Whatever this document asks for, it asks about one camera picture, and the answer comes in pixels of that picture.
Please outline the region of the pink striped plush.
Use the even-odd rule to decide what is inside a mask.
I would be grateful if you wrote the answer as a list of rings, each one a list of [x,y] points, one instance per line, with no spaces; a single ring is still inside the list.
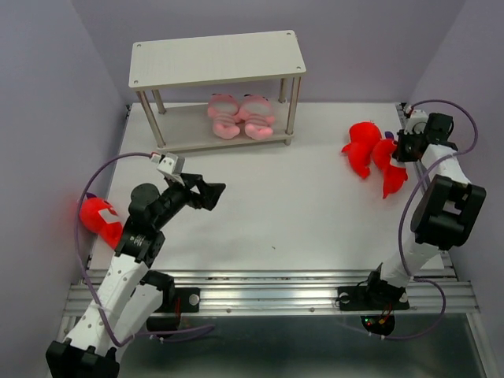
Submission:
[[[272,125],[276,118],[267,98],[246,94],[239,108],[238,117],[244,124],[245,135],[249,138],[263,141],[273,135]]]
[[[212,94],[207,115],[212,120],[213,133],[221,139],[233,139],[239,133],[237,125],[239,103],[229,94]]]

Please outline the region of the red shark plush mouth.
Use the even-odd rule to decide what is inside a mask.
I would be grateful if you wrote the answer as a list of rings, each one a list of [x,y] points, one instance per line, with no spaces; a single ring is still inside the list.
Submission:
[[[372,150],[372,161],[383,176],[383,198],[397,193],[408,180],[406,167],[393,158],[397,150],[397,143],[393,138],[381,139]]]

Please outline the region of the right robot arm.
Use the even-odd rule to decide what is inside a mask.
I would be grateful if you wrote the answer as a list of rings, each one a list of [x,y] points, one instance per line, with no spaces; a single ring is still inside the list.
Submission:
[[[381,263],[361,285],[359,299],[369,309],[394,309],[405,298],[413,276],[441,251],[463,245],[480,213],[487,192],[463,173],[460,151],[450,141],[451,116],[442,113],[411,114],[397,139],[386,139],[372,158],[383,171],[401,172],[419,162],[428,188],[411,217],[409,235],[398,239],[398,252]]]

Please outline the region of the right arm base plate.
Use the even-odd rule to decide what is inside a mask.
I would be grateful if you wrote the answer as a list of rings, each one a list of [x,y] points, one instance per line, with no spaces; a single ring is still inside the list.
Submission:
[[[393,296],[377,293],[366,286],[340,286],[337,287],[337,292],[336,301],[342,311],[370,312],[410,308],[408,301],[401,302]]]

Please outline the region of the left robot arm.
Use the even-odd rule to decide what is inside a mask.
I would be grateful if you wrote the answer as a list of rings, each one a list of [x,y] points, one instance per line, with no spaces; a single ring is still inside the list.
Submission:
[[[116,377],[128,344],[157,309],[175,301],[173,278],[151,266],[165,242],[162,228],[185,206],[213,210],[226,186],[183,173],[160,192],[143,183],[131,192],[129,217],[98,291],[46,361],[53,377]]]

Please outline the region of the red shark plush back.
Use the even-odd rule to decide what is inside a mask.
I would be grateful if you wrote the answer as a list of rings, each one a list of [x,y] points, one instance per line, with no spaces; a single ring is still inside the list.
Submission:
[[[381,140],[381,130],[371,121],[353,124],[349,129],[349,142],[341,149],[350,167],[363,180],[370,175],[371,154]]]

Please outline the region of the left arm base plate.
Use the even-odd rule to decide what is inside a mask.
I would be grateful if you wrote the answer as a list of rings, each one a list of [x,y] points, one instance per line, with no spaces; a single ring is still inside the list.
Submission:
[[[198,313],[201,291],[198,287],[174,287],[163,292],[161,306],[155,313],[180,316]]]

